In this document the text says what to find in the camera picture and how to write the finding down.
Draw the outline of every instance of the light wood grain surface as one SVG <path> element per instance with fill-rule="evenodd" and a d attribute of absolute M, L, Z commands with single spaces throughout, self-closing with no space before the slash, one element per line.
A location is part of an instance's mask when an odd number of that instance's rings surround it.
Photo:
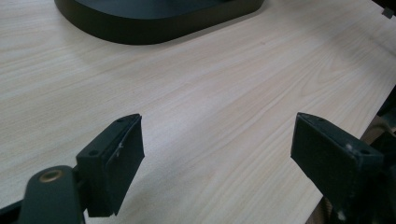
<path fill-rule="evenodd" d="M 154 46 L 81 32 L 51 0 L 0 1 L 0 206 L 140 113 L 146 158 L 117 217 L 304 223 L 320 193 L 290 159 L 298 111 L 361 136 L 396 84 L 396 20 L 369 0 L 266 0 Z"/>

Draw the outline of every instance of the wood grain pattern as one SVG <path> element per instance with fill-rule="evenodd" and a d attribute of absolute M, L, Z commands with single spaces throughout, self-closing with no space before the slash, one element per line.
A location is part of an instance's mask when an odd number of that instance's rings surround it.
<path fill-rule="evenodd" d="M 0 1 L 0 206 L 140 113 L 147 157 L 117 217 L 304 223 L 320 198 L 290 159 L 298 111 L 361 136 L 396 84 L 396 22 L 369 0 L 266 0 L 154 46 L 86 35 L 51 0 Z"/>

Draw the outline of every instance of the screw hole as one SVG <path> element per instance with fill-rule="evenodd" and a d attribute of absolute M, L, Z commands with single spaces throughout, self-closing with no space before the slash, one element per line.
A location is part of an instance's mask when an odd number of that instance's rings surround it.
<path fill-rule="evenodd" d="M 61 170 L 51 170 L 40 176 L 39 180 L 42 183 L 52 182 L 63 175 Z"/>
<path fill-rule="evenodd" d="M 93 150 L 93 151 L 90 151 L 90 153 L 88 155 L 96 156 L 98 153 L 99 153 L 98 150 Z"/>

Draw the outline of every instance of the black monitor stand base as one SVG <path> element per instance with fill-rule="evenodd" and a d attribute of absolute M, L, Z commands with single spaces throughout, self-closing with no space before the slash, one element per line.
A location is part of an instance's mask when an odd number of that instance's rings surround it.
<path fill-rule="evenodd" d="M 254 12 L 264 0 L 55 0 L 82 31 L 128 45 L 158 44 Z"/>

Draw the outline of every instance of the black plastic piece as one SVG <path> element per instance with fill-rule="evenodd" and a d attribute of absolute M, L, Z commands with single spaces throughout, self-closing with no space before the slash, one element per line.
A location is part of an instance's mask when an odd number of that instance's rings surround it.
<path fill-rule="evenodd" d="M 384 160 L 329 121 L 303 113 L 297 115 L 291 157 L 345 219 L 361 212 L 361 195 Z"/>
<path fill-rule="evenodd" d="M 78 154 L 75 168 L 55 166 L 34 175 L 24 199 L 0 209 L 1 224 L 81 224 L 117 214 L 144 158 L 141 116 L 117 119 Z"/>
<path fill-rule="evenodd" d="M 21 204 L 22 201 L 18 201 L 0 209 L 0 223 L 17 224 L 21 212 Z"/>
<path fill-rule="evenodd" d="M 396 165 L 389 168 L 387 175 L 389 176 L 389 181 L 386 191 L 389 197 L 389 203 L 391 204 L 392 213 L 396 216 Z"/>
<path fill-rule="evenodd" d="M 394 0 L 373 0 L 373 2 L 385 9 L 382 14 L 388 19 L 395 15 L 396 2 Z"/>
<path fill-rule="evenodd" d="M 396 86 L 393 87 L 387 100 L 385 100 L 384 104 L 382 104 L 381 108 L 378 110 L 377 115 L 382 117 L 394 108 L 396 108 Z"/>
<path fill-rule="evenodd" d="M 396 141 L 390 133 L 382 133 L 371 146 L 385 155 L 384 168 L 396 164 Z"/>
<path fill-rule="evenodd" d="M 144 157 L 140 115 L 114 121 L 78 153 L 79 178 L 90 187 L 90 217 L 119 212 Z"/>
<path fill-rule="evenodd" d="M 32 176 L 26 187 L 18 222 L 85 223 L 71 167 L 55 166 Z"/>
<path fill-rule="evenodd" d="M 111 42 L 158 44 L 259 9 L 263 0 L 55 0 L 82 31 Z"/>

